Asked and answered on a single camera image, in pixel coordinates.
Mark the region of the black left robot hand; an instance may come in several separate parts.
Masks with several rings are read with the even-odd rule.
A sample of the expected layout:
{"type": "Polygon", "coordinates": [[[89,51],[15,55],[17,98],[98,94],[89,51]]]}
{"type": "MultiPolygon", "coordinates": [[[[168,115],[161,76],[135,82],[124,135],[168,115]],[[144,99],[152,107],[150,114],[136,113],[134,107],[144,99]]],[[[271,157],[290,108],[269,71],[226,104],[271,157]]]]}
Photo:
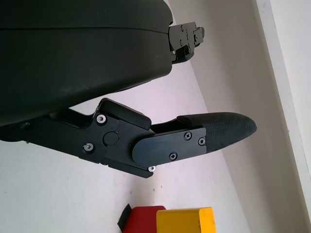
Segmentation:
{"type": "Polygon", "coordinates": [[[162,0],[3,0],[0,138],[30,142],[149,178],[157,165],[223,149],[256,132],[231,113],[152,124],[106,98],[168,75],[203,43],[162,0]]]}

